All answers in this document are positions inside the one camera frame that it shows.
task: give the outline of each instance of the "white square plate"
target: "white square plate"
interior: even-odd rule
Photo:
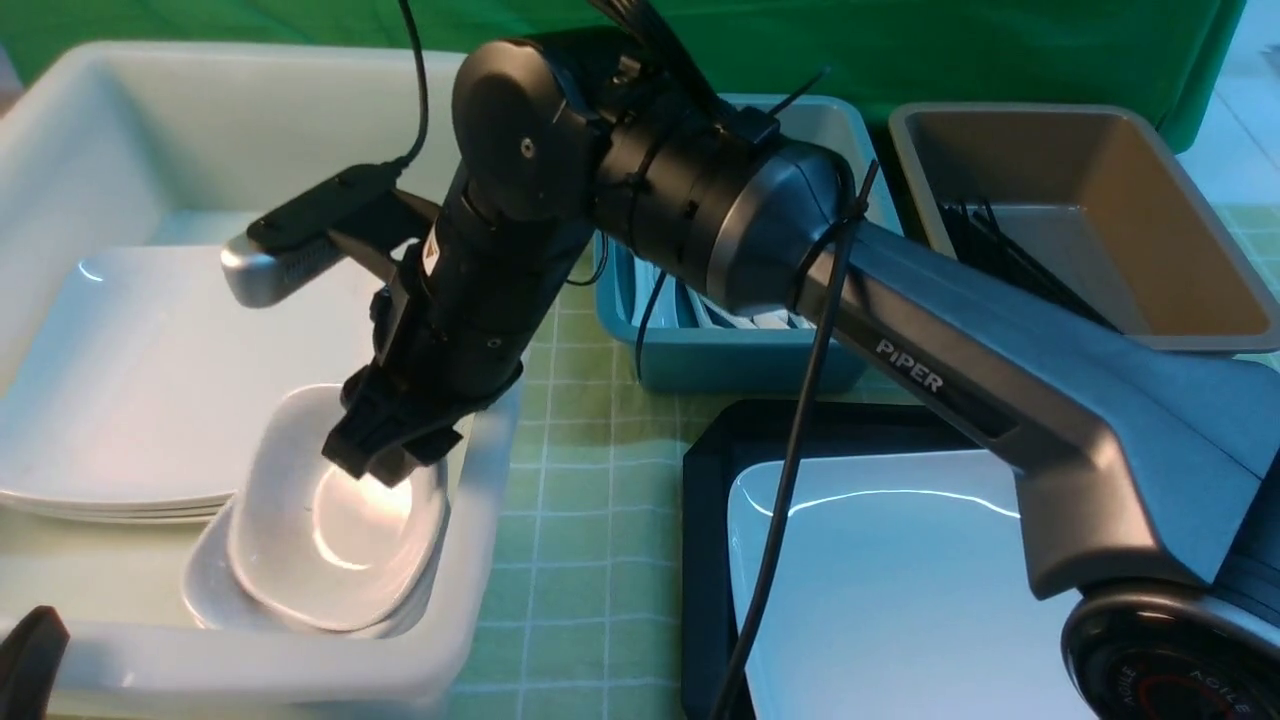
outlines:
[[[68,275],[0,401],[0,500],[211,505],[243,482],[289,392],[372,357],[380,283],[343,261],[271,311],[241,307],[218,247],[122,247]]]
[[[749,468],[730,493],[740,624],[781,466]],[[1059,651],[1078,600],[1032,597],[1012,471],[993,455],[805,460],[748,662],[755,714],[1091,719]]]

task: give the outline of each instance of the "green backdrop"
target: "green backdrop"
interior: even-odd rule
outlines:
[[[1244,0],[657,0],[726,92],[844,97],[873,128],[914,100],[1123,105],[1192,142]],[[424,44],[600,22],[585,0],[415,0]],[[91,40],[404,46],[394,0],[0,0],[0,44],[31,81]]]

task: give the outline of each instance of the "white plastic tub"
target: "white plastic tub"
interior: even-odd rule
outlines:
[[[443,196],[458,160],[448,101],[461,59],[428,54],[431,131],[401,187],[429,199]],[[72,51],[0,120],[0,388],[79,259],[113,246],[221,243],[347,165],[402,154],[416,123],[406,51]],[[443,589],[399,637],[200,630],[178,593],[200,528],[86,525],[10,510],[0,510],[0,634],[36,605],[61,612],[72,643],[58,714],[259,717],[307,703],[308,716],[372,716],[374,707],[349,705],[367,700],[379,712],[429,715],[470,650],[517,397],[518,387],[477,415],[451,459]]]

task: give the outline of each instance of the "black tray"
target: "black tray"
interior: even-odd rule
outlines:
[[[689,720],[710,714],[737,639],[728,570],[730,489],[748,468],[782,460],[794,413],[791,400],[736,402],[685,454],[680,692]],[[819,402],[803,451],[804,457],[849,457],[973,447],[920,406]],[[745,688],[732,717],[755,719]]]

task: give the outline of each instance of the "white plate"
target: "white plate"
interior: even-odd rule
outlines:
[[[271,612],[250,597],[232,573],[227,555],[230,534],[232,500],[196,541],[182,573],[182,600],[201,628],[210,630],[251,630],[271,633],[340,634],[348,638],[384,638],[412,626],[421,619],[431,597],[439,552],[434,553],[422,578],[408,598],[385,620],[352,633],[325,633]],[[444,524],[448,524],[445,511]]]
[[[108,523],[118,525],[177,525],[184,523],[207,523],[218,514],[219,507],[198,507],[191,510],[165,510],[165,511],[79,511],[40,505],[10,503],[9,507],[20,510],[31,515],[54,518],[56,520],[74,520],[77,523]]]
[[[741,623],[781,462],[728,502]],[[1037,602],[1010,469],[984,451],[805,460],[748,683],[760,720],[1083,720],[1059,651],[1079,600]]]
[[[232,297],[219,252],[123,247],[70,273],[0,401],[0,497],[215,505],[280,398],[367,363],[367,272],[344,261],[255,311]]]
[[[250,596],[332,632],[381,621],[431,557],[444,516],[444,461],[396,488],[324,459],[342,419],[338,386],[289,395],[273,415],[232,514],[228,555]]]

